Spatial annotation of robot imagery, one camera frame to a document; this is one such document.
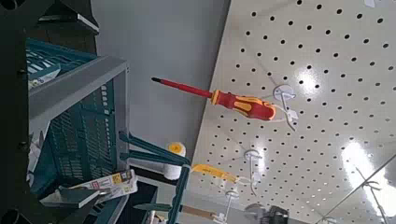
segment white pegboard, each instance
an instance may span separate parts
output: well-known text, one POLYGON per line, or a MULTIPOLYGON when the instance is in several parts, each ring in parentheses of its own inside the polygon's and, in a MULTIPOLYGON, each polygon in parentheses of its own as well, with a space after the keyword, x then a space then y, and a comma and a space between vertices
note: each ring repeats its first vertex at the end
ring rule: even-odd
POLYGON ((362 0, 233 0, 211 90, 280 104, 273 89, 288 84, 297 94, 288 106, 300 118, 294 133, 207 104, 193 163, 249 176, 242 157, 254 148, 262 180, 258 197, 204 175, 192 175, 191 190, 220 199, 235 189, 240 207, 275 204, 309 223, 330 211, 363 181, 350 155, 366 157, 368 176, 395 153, 395 11, 393 0, 374 8, 362 0))

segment red screwdriver shaft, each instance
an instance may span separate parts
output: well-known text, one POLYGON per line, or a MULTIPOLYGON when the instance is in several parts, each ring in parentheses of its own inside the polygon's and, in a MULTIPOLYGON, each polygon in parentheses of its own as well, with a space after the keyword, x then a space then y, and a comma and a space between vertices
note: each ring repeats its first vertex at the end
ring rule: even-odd
POLYGON ((159 83, 161 83, 161 84, 163 84, 165 86, 170 86, 170 87, 179 89, 181 91, 186 91, 186 92, 189 92, 189 93, 192 93, 192 94, 195 94, 195 95, 199 95, 199 96, 203 96, 203 97, 206 97, 206 98, 209 98, 209 99, 212 98, 212 92, 210 92, 210 91, 203 91, 203 90, 191 87, 191 86, 187 86, 187 85, 183 85, 183 84, 180 84, 180 83, 168 81, 168 80, 165 80, 165 79, 160 79, 160 78, 157 78, 157 77, 152 77, 151 80, 159 82, 159 83))

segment hanging tool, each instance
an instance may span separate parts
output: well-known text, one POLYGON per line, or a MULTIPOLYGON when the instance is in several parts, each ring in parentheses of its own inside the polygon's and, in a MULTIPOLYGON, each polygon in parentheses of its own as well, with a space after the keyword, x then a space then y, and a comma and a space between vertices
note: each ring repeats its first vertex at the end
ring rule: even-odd
POLYGON ((265 102, 257 97, 238 96, 232 93, 224 93, 216 90, 213 93, 203 91, 184 84, 160 79, 152 78, 153 81, 163 85, 193 93, 205 98, 209 98, 212 105, 223 105, 228 109, 235 110, 249 119, 271 120, 276 114, 276 107, 269 102, 265 102))
POLYGON ((191 172, 199 172, 206 175, 213 175, 220 179, 226 179, 234 184, 238 183, 242 185, 247 185, 250 183, 246 177, 243 176, 236 177, 235 175, 232 175, 230 173, 227 173, 225 171, 222 171, 216 167, 207 164, 196 164, 192 167, 191 172))
POLYGON ((267 211, 260 203, 253 203, 245 208, 245 217, 251 224, 287 224, 289 212, 277 206, 267 211))

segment gray wall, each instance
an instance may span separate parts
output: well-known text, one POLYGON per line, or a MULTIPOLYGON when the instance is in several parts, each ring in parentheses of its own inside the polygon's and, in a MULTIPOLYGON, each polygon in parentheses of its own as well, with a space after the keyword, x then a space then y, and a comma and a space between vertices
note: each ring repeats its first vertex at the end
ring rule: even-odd
MULTIPOLYGON (((131 65, 131 132, 165 146, 180 141, 191 158, 205 99, 151 77, 209 89, 230 0, 93 0, 99 55, 131 65)), ((149 166, 160 171, 161 165, 149 166)))

